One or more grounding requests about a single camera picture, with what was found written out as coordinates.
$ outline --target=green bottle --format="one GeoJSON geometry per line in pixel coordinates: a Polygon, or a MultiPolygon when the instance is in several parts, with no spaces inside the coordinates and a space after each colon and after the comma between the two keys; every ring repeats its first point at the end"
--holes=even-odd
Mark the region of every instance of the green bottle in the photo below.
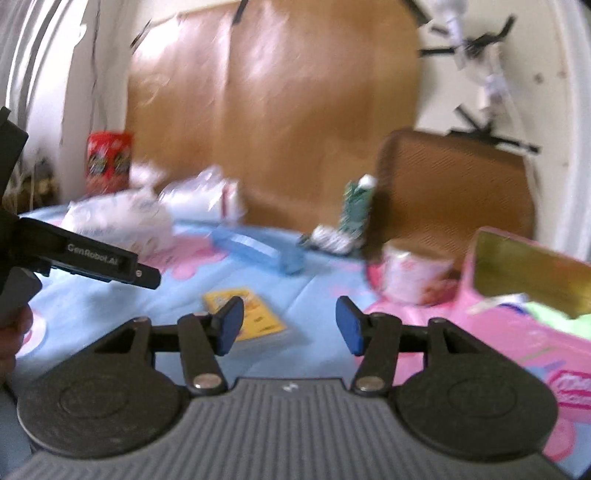
{"type": "Polygon", "coordinates": [[[359,181],[350,181],[345,187],[339,232],[351,236],[358,248],[365,242],[364,233],[376,184],[375,177],[364,175],[359,181]]]}

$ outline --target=brown cardboard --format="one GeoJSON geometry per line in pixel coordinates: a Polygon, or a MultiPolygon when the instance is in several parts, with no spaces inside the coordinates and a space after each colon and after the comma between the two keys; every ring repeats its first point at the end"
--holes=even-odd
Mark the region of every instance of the brown cardboard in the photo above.
{"type": "Polygon", "coordinates": [[[591,313],[591,267],[506,232],[480,230],[464,283],[482,297],[525,293],[571,318],[591,313]]]}
{"type": "Polygon", "coordinates": [[[415,121],[418,36],[397,0],[251,0],[155,27],[134,55],[127,128],[168,180],[212,163],[258,225],[336,225],[349,180],[415,121]]]}
{"type": "Polygon", "coordinates": [[[379,155],[368,239],[391,238],[452,254],[460,270],[484,226],[532,238],[534,204],[523,159],[489,145],[403,129],[379,155]]]}

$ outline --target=clear plastic bag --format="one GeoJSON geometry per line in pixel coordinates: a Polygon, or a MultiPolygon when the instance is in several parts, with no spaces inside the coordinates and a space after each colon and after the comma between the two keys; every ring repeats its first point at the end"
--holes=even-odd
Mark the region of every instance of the clear plastic bag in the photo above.
{"type": "Polygon", "coordinates": [[[225,179],[213,165],[192,179],[175,181],[159,201],[175,220],[236,224],[246,213],[237,180],[225,179]]]}
{"type": "Polygon", "coordinates": [[[141,257],[173,245],[173,220],[149,188],[71,203],[61,227],[141,257]]]}
{"type": "Polygon", "coordinates": [[[152,161],[132,162],[129,168],[129,186],[132,189],[154,188],[166,178],[166,172],[158,168],[152,161]]]}

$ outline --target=green cloth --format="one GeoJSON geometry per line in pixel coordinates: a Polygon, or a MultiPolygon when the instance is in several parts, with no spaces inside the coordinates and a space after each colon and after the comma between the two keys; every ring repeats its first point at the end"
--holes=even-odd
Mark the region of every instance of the green cloth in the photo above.
{"type": "Polygon", "coordinates": [[[565,313],[535,301],[526,303],[525,309],[538,322],[554,330],[591,340],[591,314],[572,319],[565,313]]]}

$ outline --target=yellow card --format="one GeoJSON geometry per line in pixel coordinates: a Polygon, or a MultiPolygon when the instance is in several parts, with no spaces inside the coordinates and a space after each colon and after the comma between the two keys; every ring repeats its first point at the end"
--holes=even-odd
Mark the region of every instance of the yellow card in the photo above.
{"type": "Polygon", "coordinates": [[[232,297],[244,301],[244,322],[236,340],[252,340],[285,330],[285,325],[273,315],[262,300],[247,288],[211,291],[203,296],[210,313],[216,313],[232,297]]]}

